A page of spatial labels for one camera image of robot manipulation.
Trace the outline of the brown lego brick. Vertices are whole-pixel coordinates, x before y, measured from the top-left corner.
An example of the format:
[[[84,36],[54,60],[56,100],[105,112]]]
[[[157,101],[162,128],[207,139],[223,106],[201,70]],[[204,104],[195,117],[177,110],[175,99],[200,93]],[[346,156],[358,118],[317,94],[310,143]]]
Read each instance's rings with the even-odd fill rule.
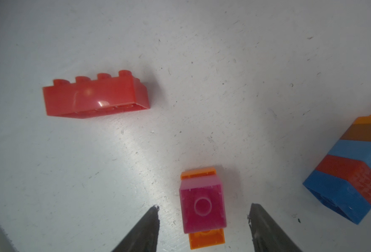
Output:
[[[353,124],[340,138],[342,140],[371,142],[371,124]]]

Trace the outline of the small red lego brick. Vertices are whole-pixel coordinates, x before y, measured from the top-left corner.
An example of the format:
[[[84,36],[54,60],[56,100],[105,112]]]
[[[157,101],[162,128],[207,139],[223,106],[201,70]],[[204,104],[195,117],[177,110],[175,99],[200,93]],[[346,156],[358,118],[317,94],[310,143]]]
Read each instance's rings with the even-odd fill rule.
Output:
[[[371,169],[363,161],[326,155],[316,170],[349,182],[371,205]]]

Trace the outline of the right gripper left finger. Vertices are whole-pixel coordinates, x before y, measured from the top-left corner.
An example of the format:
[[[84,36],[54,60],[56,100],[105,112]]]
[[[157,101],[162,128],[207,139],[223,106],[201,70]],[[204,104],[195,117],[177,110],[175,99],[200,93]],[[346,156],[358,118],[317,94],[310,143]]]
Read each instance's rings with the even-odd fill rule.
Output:
[[[158,211],[159,206],[152,206],[113,252],[156,252],[160,228]]]

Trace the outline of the pink lego brick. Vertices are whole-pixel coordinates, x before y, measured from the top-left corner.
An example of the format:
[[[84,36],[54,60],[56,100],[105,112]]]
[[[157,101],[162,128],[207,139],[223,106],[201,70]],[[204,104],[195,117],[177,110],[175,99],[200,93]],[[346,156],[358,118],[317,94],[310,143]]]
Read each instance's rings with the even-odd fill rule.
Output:
[[[223,184],[217,175],[182,180],[179,193],[184,233],[227,227]]]

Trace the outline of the light blue lego plate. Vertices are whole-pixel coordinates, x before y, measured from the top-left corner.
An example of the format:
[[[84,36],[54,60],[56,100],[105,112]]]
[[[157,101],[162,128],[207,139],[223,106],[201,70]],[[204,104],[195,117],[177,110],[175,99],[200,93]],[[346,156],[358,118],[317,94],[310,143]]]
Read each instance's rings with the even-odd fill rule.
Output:
[[[327,155],[363,161],[371,169],[371,142],[339,140]]]

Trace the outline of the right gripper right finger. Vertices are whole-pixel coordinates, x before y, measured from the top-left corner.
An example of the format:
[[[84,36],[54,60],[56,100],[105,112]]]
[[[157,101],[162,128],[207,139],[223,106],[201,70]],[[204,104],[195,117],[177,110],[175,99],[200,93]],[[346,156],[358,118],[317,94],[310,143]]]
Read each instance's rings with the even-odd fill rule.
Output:
[[[260,204],[251,204],[248,223],[256,252],[302,252]]]

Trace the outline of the blue small lego brick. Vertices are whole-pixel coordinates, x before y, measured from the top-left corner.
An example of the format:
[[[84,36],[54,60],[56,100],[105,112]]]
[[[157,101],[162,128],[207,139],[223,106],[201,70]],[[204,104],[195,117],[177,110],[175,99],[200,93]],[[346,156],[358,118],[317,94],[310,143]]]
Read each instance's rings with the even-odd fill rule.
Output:
[[[346,180],[314,170],[303,182],[324,206],[359,224],[371,210],[371,204]]]

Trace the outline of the orange long lego brick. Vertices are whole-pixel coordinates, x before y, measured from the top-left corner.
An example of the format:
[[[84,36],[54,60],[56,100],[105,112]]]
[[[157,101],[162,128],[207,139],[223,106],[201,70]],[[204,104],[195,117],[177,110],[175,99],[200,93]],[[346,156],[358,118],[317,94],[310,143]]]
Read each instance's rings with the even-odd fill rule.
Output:
[[[217,175],[216,169],[214,167],[208,167],[208,168],[188,170],[188,171],[182,172],[180,177],[181,177],[181,182],[182,182],[182,180],[185,180],[185,179],[208,176],[208,175]],[[190,248],[198,249],[198,248],[203,248],[203,247],[224,244],[225,236],[224,236],[223,229],[224,228],[188,234]]]

